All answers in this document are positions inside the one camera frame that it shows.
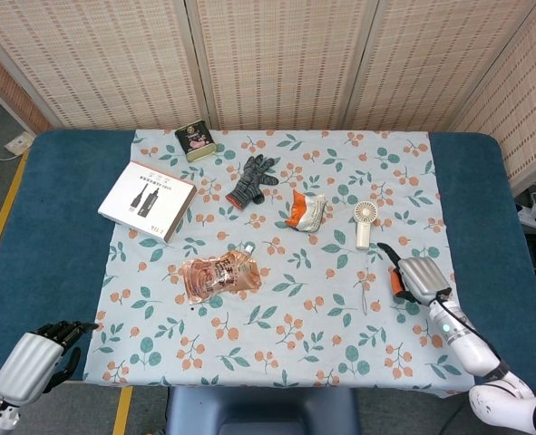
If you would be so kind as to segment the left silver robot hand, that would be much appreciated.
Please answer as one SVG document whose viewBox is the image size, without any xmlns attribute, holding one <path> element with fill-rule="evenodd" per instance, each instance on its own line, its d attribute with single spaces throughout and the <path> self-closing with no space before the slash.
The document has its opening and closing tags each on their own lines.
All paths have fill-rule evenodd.
<svg viewBox="0 0 536 435">
<path fill-rule="evenodd" d="M 0 369 L 0 401 L 21 408 L 70 380 L 82 356 L 76 343 L 97 328 L 61 321 L 25 333 Z"/>
</svg>

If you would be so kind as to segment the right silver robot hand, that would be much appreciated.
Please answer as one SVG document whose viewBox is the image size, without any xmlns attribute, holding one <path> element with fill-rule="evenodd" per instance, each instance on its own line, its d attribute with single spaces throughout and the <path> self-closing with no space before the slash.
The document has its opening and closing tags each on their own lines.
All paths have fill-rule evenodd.
<svg viewBox="0 0 536 435">
<path fill-rule="evenodd" d="M 437 264 L 430 257 L 401 258 L 386 243 L 378 243 L 394 267 L 390 270 L 393 296 L 429 306 L 434 300 L 445 301 L 452 288 Z"/>
</svg>

